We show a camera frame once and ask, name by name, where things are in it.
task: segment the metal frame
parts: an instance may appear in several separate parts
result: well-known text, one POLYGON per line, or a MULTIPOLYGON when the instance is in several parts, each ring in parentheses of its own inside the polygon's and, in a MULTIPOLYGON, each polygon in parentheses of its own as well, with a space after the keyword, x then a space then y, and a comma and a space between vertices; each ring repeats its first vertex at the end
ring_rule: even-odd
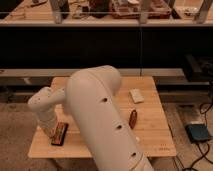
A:
POLYGON ((204 0, 198 14, 195 16, 195 21, 202 24, 206 21, 209 9, 211 8, 213 0, 204 0))

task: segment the items on shelf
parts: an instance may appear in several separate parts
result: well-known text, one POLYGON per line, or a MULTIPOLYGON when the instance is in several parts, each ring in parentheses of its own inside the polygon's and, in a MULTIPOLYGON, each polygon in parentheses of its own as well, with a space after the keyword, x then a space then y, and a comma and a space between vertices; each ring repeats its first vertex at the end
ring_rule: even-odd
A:
MULTIPOLYGON (((137 0, 111 0, 110 11, 114 18, 139 18, 140 2, 137 0)), ((172 9, 164 0, 151 0, 149 18, 168 19, 171 12, 172 9)))

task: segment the floor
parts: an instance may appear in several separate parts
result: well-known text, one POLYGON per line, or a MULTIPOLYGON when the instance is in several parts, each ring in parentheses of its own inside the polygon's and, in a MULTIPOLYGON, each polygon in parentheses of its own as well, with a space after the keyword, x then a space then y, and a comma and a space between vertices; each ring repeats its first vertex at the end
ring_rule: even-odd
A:
MULTIPOLYGON (((163 108, 168 123, 171 127, 173 139, 176 144, 178 156, 185 167, 200 156, 195 145, 192 145, 185 133, 183 122, 180 119, 180 104, 194 105, 197 110, 200 103, 208 101, 205 93, 191 92, 190 95, 184 92, 160 92, 163 108)), ((54 165, 45 159, 30 159, 27 156, 33 133, 36 128, 36 119, 28 109, 26 102, 30 94, 19 94, 10 96, 8 93, 0 94, 0 170, 2 171, 55 171, 54 165)), ((213 134, 213 111, 208 113, 208 128, 213 134)), ((213 160, 213 149, 209 159, 213 160)), ((65 170, 73 171, 95 171, 97 170, 93 160, 57 160, 65 170)), ((160 158, 153 162, 156 171, 176 171, 172 158, 160 158)), ((212 171, 213 165, 205 159, 195 165, 199 171, 212 171)))

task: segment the table leg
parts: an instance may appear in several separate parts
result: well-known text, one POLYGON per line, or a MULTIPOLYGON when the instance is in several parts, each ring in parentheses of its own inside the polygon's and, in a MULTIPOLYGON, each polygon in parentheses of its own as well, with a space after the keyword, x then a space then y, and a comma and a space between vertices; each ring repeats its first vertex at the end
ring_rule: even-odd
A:
POLYGON ((47 161, 50 162, 56 168, 57 171, 65 170, 55 161, 55 159, 47 158, 47 161))

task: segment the brown object on shelf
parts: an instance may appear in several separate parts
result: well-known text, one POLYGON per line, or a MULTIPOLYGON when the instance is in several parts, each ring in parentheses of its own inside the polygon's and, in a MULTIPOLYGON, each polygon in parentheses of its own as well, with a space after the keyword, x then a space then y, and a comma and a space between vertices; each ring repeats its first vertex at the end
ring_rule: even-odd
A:
POLYGON ((130 114, 130 118, 129 118, 129 126, 131 129, 134 129, 136 122, 137 122, 137 117, 138 117, 138 113, 137 111, 134 109, 131 114, 130 114))
POLYGON ((101 18, 109 12, 109 0, 89 0, 90 15, 101 18))
MULTIPOLYGON (((127 0, 111 0, 110 11, 114 18, 139 18, 140 3, 130 4, 127 0)), ((172 9, 164 0, 151 0, 149 9, 150 19, 168 19, 172 9)))

